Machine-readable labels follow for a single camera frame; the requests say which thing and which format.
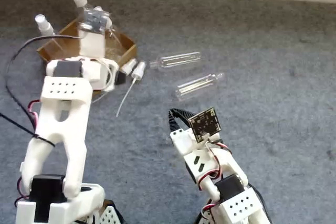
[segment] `black wire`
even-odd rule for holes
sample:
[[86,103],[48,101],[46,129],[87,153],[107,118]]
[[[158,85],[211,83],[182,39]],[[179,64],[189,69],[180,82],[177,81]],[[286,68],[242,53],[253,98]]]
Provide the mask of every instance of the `black wire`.
[[249,186],[249,187],[252,187],[253,190],[254,190],[254,191],[256,192],[256,194],[258,195],[258,197],[259,197],[259,199],[260,199],[260,201],[261,201],[261,203],[262,203],[262,205],[263,205],[263,207],[264,207],[264,211],[265,211],[265,214],[266,214],[266,216],[267,216],[267,219],[268,219],[269,222],[272,224],[272,220],[271,220],[271,218],[270,218],[270,216],[269,216],[269,214],[268,214],[267,207],[266,207],[266,203],[265,203],[265,201],[264,201],[263,196],[262,196],[261,193],[258,191],[258,189],[255,188],[255,186],[253,186],[251,183],[248,183],[248,186]]
[[18,198],[14,201],[14,206],[17,207],[17,203],[18,203],[20,200],[24,199],[24,198],[25,198],[24,196],[20,196],[20,197],[18,197]]
[[34,124],[34,118],[32,117],[32,115],[28,112],[28,110],[22,105],[22,103],[15,97],[15,95],[13,94],[13,92],[11,91],[11,89],[9,88],[8,85],[8,80],[9,80],[9,69],[11,68],[12,63],[14,62],[14,60],[16,59],[16,57],[19,55],[19,53],[25,48],[27,47],[29,44],[38,41],[38,40],[44,40],[44,39],[53,39],[53,38],[60,38],[60,39],[79,39],[79,37],[75,37],[75,36],[69,36],[69,35],[50,35],[50,36],[39,36],[39,37],[35,37],[32,39],[27,40],[20,48],[19,50],[13,54],[13,56],[11,57],[8,65],[7,65],[7,69],[5,72],[5,88],[6,91],[8,92],[8,94],[10,95],[10,97],[12,97],[12,99],[16,102],[16,104],[23,110],[23,112],[27,115],[27,117],[29,118],[33,128],[35,129],[35,124]]
[[10,123],[13,123],[15,126],[19,127],[21,130],[27,132],[28,134],[32,135],[34,138],[38,138],[48,144],[50,144],[52,147],[55,147],[54,143],[39,136],[38,134],[30,131],[29,129],[27,129],[26,127],[22,126],[21,124],[18,124],[17,122],[15,122],[13,119],[10,119],[8,116],[4,115],[3,113],[0,112],[0,116],[3,117],[4,119],[6,119],[7,121],[9,121]]

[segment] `white wire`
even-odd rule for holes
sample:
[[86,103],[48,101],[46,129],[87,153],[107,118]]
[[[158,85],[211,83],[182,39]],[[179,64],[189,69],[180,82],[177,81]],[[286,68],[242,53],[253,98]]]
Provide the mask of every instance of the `white wire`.
[[109,76],[110,76],[109,81],[108,81],[108,82],[106,83],[106,85],[101,89],[101,90],[104,90],[104,89],[106,89],[106,88],[111,84],[111,82],[112,82],[112,71],[111,71],[109,65],[107,65],[105,62],[103,62],[101,59],[95,59],[95,60],[96,60],[97,62],[99,62],[100,64],[102,64],[103,66],[106,67],[106,69],[107,69],[107,71],[108,71],[108,73],[109,73]]
[[122,99],[122,101],[121,101],[121,103],[120,103],[120,105],[119,105],[119,108],[118,108],[118,110],[117,110],[116,117],[118,117],[118,115],[119,115],[119,113],[120,113],[120,110],[121,110],[121,106],[122,106],[122,104],[124,103],[126,97],[128,96],[128,93],[131,91],[131,88],[133,87],[133,85],[135,84],[135,82],[136,82],[136,78],[133,79],[131,86],[128,88],[128,90],[127,90],[127,92],[126,92],[124,98]]
[[[110,84],[111,82],[113,81],[112,80],[112,71],[110,69],[110,67],[105,63],[103,62],[102,60],[100,59],[96,59],[97,62],[99,62],[100,64],[102,64],[102,66],[105,66],[108,73],[109,73],[109,76],[110,76],[110,79],[109,81],[106,83],[106,85],[101,89],[101,92],[104,92],[104,89],[106,89]],[[100,99],[102,99],[105,95],[107,95],[108,92],[104,92],[100,97],[98,97],[97,99],[93,100],[91,103],[96,103],[98,102]]]

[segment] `gray carpet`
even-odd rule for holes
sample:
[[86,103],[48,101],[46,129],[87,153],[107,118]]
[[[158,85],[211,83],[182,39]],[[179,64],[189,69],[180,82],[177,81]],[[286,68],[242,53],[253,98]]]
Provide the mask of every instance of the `gray carpet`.
[[[170,107],[199,112],[214,106],[222,138],[249,181],[262,192],[276,224],[334,223],[336,204],[335,5],[262,0],[89,0],[110,10],[138,43],[139,58],[198,49],[193,71],[148,70],[114,117],[128,84],[91,107],[84,182],[102,185],[130,223],[193,223],[199,192],[171,144]],[[34,16],[56,29],[75,16],[72,0],[0,0],[0,63],[37,36]],[[26,104],[39,98],[44,66],[26,49],[11,86]],[[197,73],[226,73],[216,92],[184,103],[174,84]],[[28,120],[0,90],[0,110]],[[0,132],[1,223],[14,223],[15,182],[29,135],[5,121]],[[57,146],[45,172],[63,173]]]

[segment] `black cable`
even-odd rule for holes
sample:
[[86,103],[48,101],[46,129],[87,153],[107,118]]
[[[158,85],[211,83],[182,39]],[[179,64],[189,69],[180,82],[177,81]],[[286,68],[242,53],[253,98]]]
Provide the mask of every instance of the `black cable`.
[[34,126],[34,118],[31,116],[31,114],[28,112],[28,110],[22,105],[22,103],[15,97],[15,95],[13,94],[13,92],[10,90],[9,85],[8,85],[8,80],[9,80],[9,69],[12,65],[12,63],[14,62],[14,60],[16,59],[16,57],[19,55],[19,53],[25,48],[27,47],[29,44],[38,41],[38,40],[44,40],[44,39],[53,39],[53,38],[60,38],[60,39],[79,39],[79,37],[75,37],[75,36],[69,36],[69,35],[50,35],[50,36],[39,36],[39,37],[35,37],[32,39],[27,40],[19,49],[18,51],[13,54],[13,56],[11,57],[8,65],[7,65],[7,69],[5,72],[5,88],[6,91],[8,92],[8,94],[10,95],[10,97],[12,97],[12,99],[16,102],[16,104],[23,110],[23,112],[27,115],[27,117],[29,118],[33,128],[35,129]]
[[259,199],[260,199],[260,201],[261,201],[261,204],[263,205],[263,208],[264,208],[265,214],[266,214],[266,216],[267,216],[267,219],[268,219],[269,222],[272,224],[272,220],[271,220],[271,218],[270,218],[270,216],[269,216],[269,214],[268,214],[267,207],[266,207],[266,203],[265,203],[265,201],[264,201],[263,196],[262,196],[261,193],[258,191],[258,189],[255,188],[255,186],[253,186],[251,183],[248,183],[248,186],[251,187],[251,188],[253,188],[253,190],[254,190],[254,191],[256,192],[256,194],[258,195],[258,197],[259,197]]
[[9,121],[10,123],[13,123],[16,127],[19,127],[21,130],[27,132],[28,134],[32,135],[34,138],[40,139],[48,144],[50,144],[52,147],[55,147],[54,143],[39,136],[38,134],[30,131],[29,129],[27,129],[26,127],[22,126],[21,124],[18,124],[17,122],[15,122],[13,119],[10,119],[8,116],[4,115],[3,113],[0,112],[0,116],[3,117],[4,119],[6,119],[7,121]]
[[180,109],[170,109],[168,112],[168,120],[169,120],[169,129],[171,132],[177,131],[181,127],[176,122],[175,118],[180,118],[182,122],[190,127],[188,119],[193,117],[195,113],[186,111],[186,110],[180,110]]

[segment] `plastic tube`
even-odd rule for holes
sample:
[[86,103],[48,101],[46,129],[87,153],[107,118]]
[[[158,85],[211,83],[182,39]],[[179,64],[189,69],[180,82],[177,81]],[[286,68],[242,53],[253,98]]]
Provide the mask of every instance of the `plastic tube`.
[[218,83],[223,80],[223,77],[223,73],[211,73],[177,85],[177,89],[175,90],[176,98],[179,101],[184,101],[207,92],[210,88],[218,85]]
[[150,62],[150,68],[162,71],[185,69],[194,67],[201,62],[200,52],[188,52],[166,57],[159,57],[156,61]]

